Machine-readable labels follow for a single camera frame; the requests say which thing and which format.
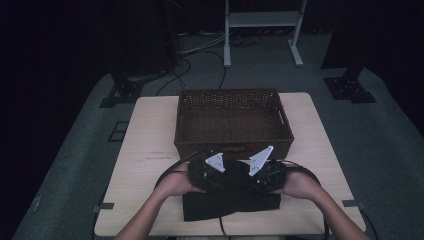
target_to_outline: white triangle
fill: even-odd
[[[206,163],[220,172],[225,171],[224,163],[222,161],[222,153],[215,154],[212,157],[206,159]]]
[[[251,162],[250,162],[249,175],[251,177],[254,176],[256,173],[258,173],[262,169],[265,162],[268,160],[269,155],[271,155],[272,150],[274,150],[274,147],[268,146],[264,150],[250,157]]]

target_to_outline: gray carpet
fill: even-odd
[[[320,70],[331,35],[301,35],[299,51],[305,63],[296,68],[287,46],[288,36],[263,37],[250,47],[233,47],[232,67],[223,88],[274,87],[279,92],[311,95],[355,199],[365,204],[380,239],[422,239],[424,236],[424,139],[392,99],[384,82],[365,69],[359,77],[377,103],[335,101],[323,77],[340,76],[344,69]],[[212,40],[185,36],[181,46],[191,49]],[[222,46],[208,49],[222,55]],[[221,60],[211,53],[185,57],[191,68],[181,79],[185,87],[217,88],[224,74]],[[181,74],[188,68],[181,61]],[[154,96],[169,80],[144,86],[142,96]],[[90,239],[98,204],[110,180],[121,147],[109,142],[118,121],[129,121],[134,104],[99,108],[113,81],[99,80],[75,121],[14,239]],[[174,81],[159,95],[177,95]],[[367,223],[367,233],[374,235]],[[321,236],[303,236],[320,239]]]

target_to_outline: wicker basket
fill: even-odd
[[[275,89],[183,90],[174,144],[181,158],[194,151],[246,160],[269,145],[284,159],[294,140]]]

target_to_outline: wooden table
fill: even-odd
[[[365,223],[357,207],[344,207],[352,193],[334,154],[312,99],[307,93],[281,93],[281,102],[295,140],[287,160],[316,174],[323,187],[362,230]],[[141,207],[160,176],[179,160],[174,146],[178,97],[142,97],[136,105],[122,144],[104,203],[95,226],[98,236],[115,236]],[[181,197],[163,204],[151,235],[222,236],[217,219],[184,222]],[[223,217],[225,231],[238,235],[322,234],[323,217],[308,200],[282,196],[280,209],[234,213]]]

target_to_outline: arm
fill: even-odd
[[[175,171],[187,171],[187,164],[182,164]],[[115,239],[147,239],[165,200],[169,196],[180,196],[187,192],[201,192],[201,190],[191,185],[187,175],[183,173],[169,174],[153,190],[150,197]]]
[[[284,187],[274,193],[311,200],[323,213],[336,239],[369,239],[339,207],[330,194],[312,178],[303,173],[289,173]]]

